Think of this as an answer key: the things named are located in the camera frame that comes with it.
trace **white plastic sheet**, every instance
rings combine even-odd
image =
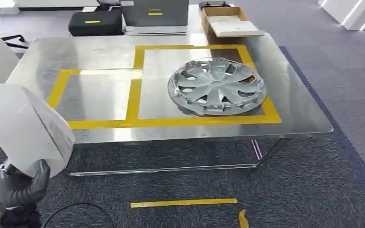
[[[20,85],[0,84],[0,145],[8,160],[26,175],[45,159],[53,177],[67,165],[75,136],[48,104]]]

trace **silver hubcap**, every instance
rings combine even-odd
[[[260,105],[267,94],[264,80],[250,67],[225,58],[193,60],[168,83],[170,98],[199,115],[231,115]]]

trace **black glove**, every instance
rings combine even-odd
[[[36,176],[0,169],[0,202],[5,207],[19,207],[41,201],[46,193],[51,169],[45,160],[35,163]]]

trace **yellow tape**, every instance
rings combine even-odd
[[[136,46],[134,69],[141,70],[144,67],[145,50],[154,49],[237,49],[244,64],[255,69],[255,65],[245,45],[165,45],[165,46]],[[56,108],[70,75],[79,74],[80,70],[62,70],[54,89],[48,98],[48,103]],[[100,128],[132,128],[132,127],[177,127],[177,126],[207,126],[207,125],[238,125],[238,124],[278,124],[282,120],[277,113],[272,100],[267,96],[262,103],[264,115],[251,116],[220,116],[201,118],[166,118],[166,119],[139,119],[139,105],[142,88],[141,79],[131,80],[128,99],[128,108],[125,120],[93,120],[93,121],[69,121],[73,130],[100,129]]]
[[[67,82],[70,75],[78,74],[80,70],[61,70],[58,79],[54,85],[54,89],[48,97],[47,103],[52,108],[56,109],[59,101],[61,100],[62,93],[67,86]]]
[[[250,228],[248,220],[245,218],[245,209],[239,212],[240,228]]]
[[[272,104],[267,97],[264,103]],[[127,120],[96,120],[96,121],[68,121],[73,130],[98,129],[98,128],[130,128],[130,127],[186,127],[209,125],[238,125],[238,124],[278,124],[281,119],[278,115],[249,115],[249,116],[221,116],[221,117],[196,117],[196,118],[163,118],[163,119],[136,119],[137,115],[128,115]]]
[[[156,201],[131,203],[131,208],[148,208],[148,207],[166,207],[166,206],[182,206],[182,205],[201,205],[201,204],[224,204],[237,203],[236,198],[230,199],[190,199],[190,200],[173,200],[173,201]]]
[[[128,108],[126,110],[127,120],[137,120],[139,115],[139,104],[141,99],[141,79],[131,80],[131,87],[129,89]]]
[[[247,51],[247,47],[245,45],[238,45],[237,51],[239,52],[239,55],[241,57],[241,60],[244,64],[250,66],[254,69],[255,72],[257,72],[257,69],[255,68],[254,62],[252,61],[252,58],[250,54]]]

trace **black case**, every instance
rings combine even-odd
[[[69,22],[69,32],[74,37],[122,35],[121,10],[75,13]]]

